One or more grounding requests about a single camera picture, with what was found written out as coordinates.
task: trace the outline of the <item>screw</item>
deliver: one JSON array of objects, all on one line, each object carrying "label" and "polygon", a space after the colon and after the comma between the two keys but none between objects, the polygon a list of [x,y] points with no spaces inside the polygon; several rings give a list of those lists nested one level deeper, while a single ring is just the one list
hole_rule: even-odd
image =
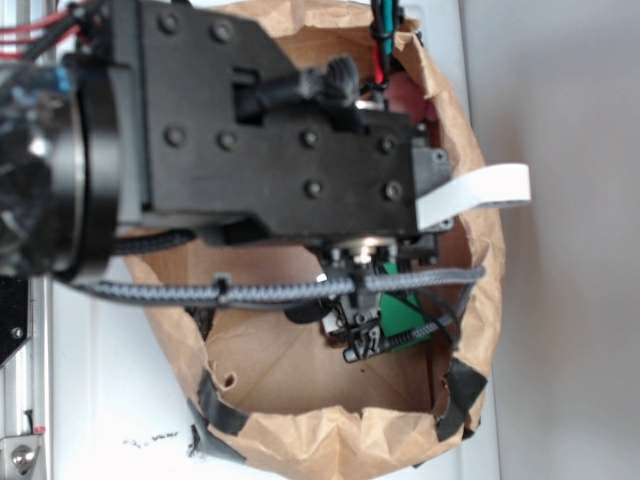
[{"label": "screw", "polygon": [[173,35],[178,31],[178,18],[173,13],[161,13],[158,15],[158,27],[167,35]]},{"label": "screw", "polygon": [[387,135],[380,139],[380,150],[382,153],[391,153],[396,148],[396,139]]},{"label": "screw", "polygon": [[438,224],[438,228],[441,230],[451,230],[453,228],[453,220],[448,218]]},{"label": "screw", "polygon": [[233,37],[233,26],[227,20],[216,20],[209,28],[213,39],[220,43],[227,43]]},{"label": "screw", "polygon": [[309,180],[305,184],[304,189],[310,198],[318,198],[322,193],[322,184],[320,182],[316,182],[315,180]]},{"label": "screw", "polygon": [[402,185],[395,180],[392,180],[384,186],[384,196],[387,197],[388,200],[396,202],[402,198],[402,193]]},{"label": "screw", "polygon": [[304,132],[302,132],[301,136],[302,136],[302,143],[304,144],[305,147],[308,147],[308,148],[314,148],[318,144],[318,141],[320,140],[320,137],[318,136],[318,134],[313,130],[305,130]]},{"label": "screw", "polygon": [[393,243],[387,247],[387,258],[389,262],[396,263],[396,257],[398,256],[398,245]]},{"label": "screw", "polygon": [[447,155],[444,153],[442,149],[437,149],[435,152],[435,161],[436,163],[446,163]]},{"label": "screw", "polygon": [[16,340],[20,340],[22,337],[24,337],[24,330],[22,330],[20,327],[16,327],[11,330],[11,336]]},{"label": "screw", "polygon": [[339,248],[332,248],[329,254],[331,255],[331,260],[335,263],[339,262],[340,258],[342,258],[342,253]]},{"label": "screw", "polygon": [[228,152],[234,149],[237,142],[238,137],[233,132],[223,130],[218,134],[218,145]]},{"label": "screw", "polygon": [[35,453],[26,445],[20,445],[11,452],[11,463],[18,470],[20,475],[24,475],[33,465]]},{"label": "screw", "polygon": [[164,130],[164,139],[172,147],[181,147],[187,139],[184,128],[179,125],[169,125]]}]

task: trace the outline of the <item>white wall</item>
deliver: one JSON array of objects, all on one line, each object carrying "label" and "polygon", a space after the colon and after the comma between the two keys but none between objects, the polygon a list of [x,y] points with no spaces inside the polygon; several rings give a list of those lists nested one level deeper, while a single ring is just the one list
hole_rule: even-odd
[{"label": "white wall", "polygon": [[502,478],[638,478],[640,2],[461,4],[481,147],[532,169],[503,216]]}]

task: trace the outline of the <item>gray braided cable sleeve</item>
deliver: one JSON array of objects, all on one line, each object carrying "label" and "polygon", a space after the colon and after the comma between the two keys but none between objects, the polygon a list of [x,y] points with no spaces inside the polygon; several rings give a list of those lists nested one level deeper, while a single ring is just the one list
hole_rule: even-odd
[{"label": "gray braided cable sleeve", "polygon": [[[420,287],[471,284],[484,274],[483,267],[471,270],[437,269],[400,275],[368,276],[363,280],[365,290],[386,292]],[[75,287],[97,297],[145,306],[233,306],[234,304],[265,304],[300,302],[354,293],[356,284],[351,278],[318,283],[229,286],[221,292],[218,285],[136,285],[100,282]]]}]

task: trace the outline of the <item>wire bundle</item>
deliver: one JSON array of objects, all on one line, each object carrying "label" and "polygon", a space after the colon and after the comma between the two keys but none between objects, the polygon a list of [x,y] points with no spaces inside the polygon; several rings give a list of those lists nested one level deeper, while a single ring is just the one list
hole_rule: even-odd
[{"label": "wire bundle", "polygon": [[[425,270],[399,275],[374,275],[363,278],[361,288],[367,292],[413,290],[439,285],[465,285],[475,283],[484,275],[483,267],[465,270],[457,268]],[[99,282],[75,286],[85,293],[124,303],[145,306],[229,306],[236,303],[271,304],[275,302],[304,302],[334,295],[348,295],[356,291],[349,278],[319,283],[278,285],[135,285]]]},{"label": "wire bundle", "polygon": [[371,0],[371,10],[371,36],[376,41],[373,51],[373,81],[375,88],[384,90],[389,83],[393,34],[400,19],[398,0]]},{"label": "wire bundle", "polygon": [[95,14],[104,0],[88,0],[71,4],[68,9],[52,13],[26,25],[0,28],[0,35],[15,35],[12,40],[0,40],[0,46],[26,46],[19,52],[0,52],[3,60],[35,61],[49,48],[80,33],[80,23]]}]

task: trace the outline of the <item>white surface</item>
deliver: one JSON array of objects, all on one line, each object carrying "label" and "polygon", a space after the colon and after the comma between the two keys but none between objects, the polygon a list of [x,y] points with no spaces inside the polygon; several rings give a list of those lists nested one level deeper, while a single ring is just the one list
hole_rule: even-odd
[{"label": "white surface", "polygon": [[480,168],[445,183],[416,201],[424,232],[475,208],[519,207],[531,201],[529,167],[509,163]]},{"label": "white surface", "polygon": [[464,6],[478,140],[533,186],[503,214],[502,477],[636,479],[640,2]]},{"label": "white surface", "polygon": [[[425,15],[425,42],[466,99],[457,2],[403,4],[410,14]],[[109,275],[128,279],[119,262]],[[193,419],[141,309],[89,300],[57,286],[53,335],[54,480],[280,478],[226,461],[187,457]],[[174,437],[153,440],[175,432]],[[497,480],[491,386],[482,428],[473,439],[419,469],[383,478]]]}]

